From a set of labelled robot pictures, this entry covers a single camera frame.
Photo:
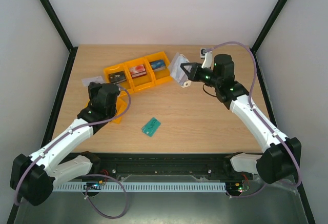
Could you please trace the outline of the red card stack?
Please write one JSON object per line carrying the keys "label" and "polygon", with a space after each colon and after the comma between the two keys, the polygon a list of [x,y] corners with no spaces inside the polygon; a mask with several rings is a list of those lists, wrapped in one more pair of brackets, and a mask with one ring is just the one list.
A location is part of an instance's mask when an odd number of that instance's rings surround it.
{"label": "red card stack", "polygon": [[147,74],[146,68],[143,64],[129,68],[129,72],[133,79]]}

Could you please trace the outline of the left black frame post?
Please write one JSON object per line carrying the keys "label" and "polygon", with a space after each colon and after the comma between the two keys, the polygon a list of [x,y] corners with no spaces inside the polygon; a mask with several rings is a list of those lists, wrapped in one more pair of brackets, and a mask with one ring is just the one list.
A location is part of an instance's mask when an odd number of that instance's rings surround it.
{"label": "left black frame post", "polygon": [[67,50],[69,52],[73,51],[74,46],[71,43],[64,27],[62,26],[62,23],[60,22],[53,6],[51,5],[49,0],[39,0],[42,4],[44,10],[46,11],[49,19],[51,20],[53,26],[57,30],[57,33],[59,34],[60,38],[62,39],[64,45],[66,46]]}

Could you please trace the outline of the black aluminium frame rail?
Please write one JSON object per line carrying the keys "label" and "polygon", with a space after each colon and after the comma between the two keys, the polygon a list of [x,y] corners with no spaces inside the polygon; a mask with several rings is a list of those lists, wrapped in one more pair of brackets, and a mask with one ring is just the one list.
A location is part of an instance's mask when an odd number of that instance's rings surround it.
{"label": "black aluminium frame rail", "polygon": [[99,170],[120,178],[128,175],[192,175],[209,180],[233,182],[252,180],[251,173],[236,172],[228,164],[229,153],[160,154],[93,153],[100,159]]}

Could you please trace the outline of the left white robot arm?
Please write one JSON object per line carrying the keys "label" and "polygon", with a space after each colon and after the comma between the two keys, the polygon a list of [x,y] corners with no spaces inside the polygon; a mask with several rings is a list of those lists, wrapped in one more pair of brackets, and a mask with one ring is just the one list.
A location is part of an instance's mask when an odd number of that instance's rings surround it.
{"label": "left white robot arm", "polygon": [[38,206],[54,188],[91,171],[94,163],[89,155],[79,155],[67,162],[63,159],[108,122],[120,117],[116,102],[123,90],[124,87],[118,84],[91,82],[88,105],[72,124],[39,150],[29,156],[20,154],[14,159],[10,187],[15,190],[16,206],[21,205],[20,198]]}

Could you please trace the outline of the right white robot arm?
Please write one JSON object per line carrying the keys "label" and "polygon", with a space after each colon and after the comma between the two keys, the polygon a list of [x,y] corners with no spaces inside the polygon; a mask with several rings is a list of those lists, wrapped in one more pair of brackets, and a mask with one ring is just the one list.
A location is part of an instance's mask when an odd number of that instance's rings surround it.
{"label": "right white robot arm", "polygon": [[262,154],[237,153],[223,166],[226,177],[236,178],[241,172],[257,174],[267,184],[290,175],[300,174],[297,160],[300,141],[288,138],[261,112],[249,91],[235,80],[234,62],[227,54],[214,57],[212,69],[199,63],[182,63],[180,68],[193,82],[215,89],[216,98],[248,128],[261,147]]}

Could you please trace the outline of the yellow bin with pink cards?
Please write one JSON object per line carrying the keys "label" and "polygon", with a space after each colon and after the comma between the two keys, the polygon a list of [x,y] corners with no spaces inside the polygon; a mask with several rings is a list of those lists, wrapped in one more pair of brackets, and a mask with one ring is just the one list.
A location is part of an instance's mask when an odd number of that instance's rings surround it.
{"label": "yellow bin with pink cards", "polygon": [[113,120],[121,120],[121,115],[127,104],[121,99],[114,100],[96,100],[89,101],[88,105],[81,110],[79,118],[91,123],[93,126],[105,125]]}

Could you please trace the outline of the white credit card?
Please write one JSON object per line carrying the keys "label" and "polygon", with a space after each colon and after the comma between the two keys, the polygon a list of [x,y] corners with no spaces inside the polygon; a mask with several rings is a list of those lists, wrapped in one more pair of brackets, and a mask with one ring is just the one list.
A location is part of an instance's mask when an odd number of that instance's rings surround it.
{"label": "white credit card", "polygon": [[102,76],[95,76],[95,77],[84,78],[81,80],[81,82],[85,87],[88,87],[90,83],[103,84],[104,79]]}

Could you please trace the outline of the yellow bin with red cards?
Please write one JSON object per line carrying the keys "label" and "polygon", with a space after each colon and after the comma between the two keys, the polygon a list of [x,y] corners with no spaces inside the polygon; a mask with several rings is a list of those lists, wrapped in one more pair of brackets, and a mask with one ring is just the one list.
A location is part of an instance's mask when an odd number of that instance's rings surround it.
{"label": "yellow bin with red cards", "polygon": [[[132,77],[130,69],[143,65],[145,74],[138,77]],[[145,57],[136,58],[124,62],[126,81],[123,86],[133,93],[151,88],[155,86],[154,74],[151,70],[149,62]]]}

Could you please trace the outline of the black card stack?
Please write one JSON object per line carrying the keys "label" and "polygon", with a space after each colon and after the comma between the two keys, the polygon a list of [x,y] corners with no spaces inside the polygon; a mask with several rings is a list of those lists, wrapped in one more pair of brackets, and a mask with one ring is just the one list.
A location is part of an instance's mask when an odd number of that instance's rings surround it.
{"label": "black card stack", "polygon": [[113,84],[119,84],[127,80],[124,71],[110,73],[108,75],[108,78],[109,78],[109,82]]}

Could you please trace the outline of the blue card stack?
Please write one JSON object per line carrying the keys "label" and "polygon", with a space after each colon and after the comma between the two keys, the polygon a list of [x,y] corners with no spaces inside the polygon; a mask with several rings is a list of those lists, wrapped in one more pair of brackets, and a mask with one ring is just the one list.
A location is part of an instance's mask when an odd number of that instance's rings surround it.
{"label": "blue card stack", "polygon": [[158,71],[166,69],[166,64],[165,64],[165,61],[163,59],[159,59],[159,60],[155,60],[153,62],[150,62],[150,66],[151,66],[151,69],[154,72],[158,72]]}

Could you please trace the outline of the teal VIP card stack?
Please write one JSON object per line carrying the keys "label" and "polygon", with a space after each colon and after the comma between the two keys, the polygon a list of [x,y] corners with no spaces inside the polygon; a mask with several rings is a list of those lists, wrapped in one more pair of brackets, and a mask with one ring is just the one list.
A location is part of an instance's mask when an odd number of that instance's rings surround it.
{"label": "teal VIP card stack", "polygon": [[152,117],[143,127],[142,132],[149,137],[152,137],[158,127],[161,125],[161,122],[157,120],[155,117]]}

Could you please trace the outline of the black frame post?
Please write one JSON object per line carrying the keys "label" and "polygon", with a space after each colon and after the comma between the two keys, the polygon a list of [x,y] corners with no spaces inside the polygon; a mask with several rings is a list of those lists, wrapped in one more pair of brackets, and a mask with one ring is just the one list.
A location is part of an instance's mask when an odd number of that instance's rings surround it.
{"label": "black frame post", "polygon": [[252,53],[255,55],[259,50],[260,46],[264,42],[266,36],[274,25],[276,19],[278,18],[280,12],[283,10],[288,0],[278,0],[271,11],[268,19],[266,20],[264,26],[262,27],[259,35],[257,36],[253,46],[251,47]]}
{"label": "black frame post", "polygon": [[64,27],[62,26],[62,23],[60,22],[53,6],[51,5],[49,0],[39,0],[42,4],[44,10],[46,11],[49,19],[51,20],[53,26],[57,30],[57,33],[59,34],[60,38],[62,39],[64,45],[66,46],[67,50],[69,52],[73,51],[74,46],[71,43]]}

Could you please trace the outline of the yellow bin with blue cards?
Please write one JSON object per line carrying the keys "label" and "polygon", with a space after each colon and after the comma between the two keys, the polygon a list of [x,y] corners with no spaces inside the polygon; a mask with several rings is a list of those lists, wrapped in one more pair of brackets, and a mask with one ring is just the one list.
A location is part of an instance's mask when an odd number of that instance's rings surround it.
{"label": "yellow bin with blue cards", "polygon": [[173,80],[168,69],[170,62],[164,51],[146,55],[145,58],[150,64],[151,73],[154,75],[156,85]]}

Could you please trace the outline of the right black frame post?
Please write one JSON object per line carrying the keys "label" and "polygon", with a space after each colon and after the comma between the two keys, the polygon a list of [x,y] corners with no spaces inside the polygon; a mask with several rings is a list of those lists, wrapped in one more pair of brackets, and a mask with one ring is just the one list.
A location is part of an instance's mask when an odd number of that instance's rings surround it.
{"label": "right black frame post", "polygon": [[259,50],[260,46],[264,42],[266,36],[274,25],[276,19],[278,18],[280,12],[283,10],[288,0],[278,0],[271,11],[268,19],[266,20],[264,26],[262,27],[259,35],[257,36],[253,46],[251,47],[252,53],[255,55]]}

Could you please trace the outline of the beige leather card holder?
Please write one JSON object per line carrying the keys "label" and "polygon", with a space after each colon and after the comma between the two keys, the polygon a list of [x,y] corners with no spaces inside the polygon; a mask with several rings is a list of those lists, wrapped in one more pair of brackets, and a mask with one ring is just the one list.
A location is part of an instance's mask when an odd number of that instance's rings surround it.
{"label": "beige leather card holder", "polygon": [[181,68],[181,64],[189,64],[189,60],[183,55],[177,52],[170,62],[168,69],[170,76],[182,87],[187,88],[191,85],[191,81],[188,79],[186,73]]}

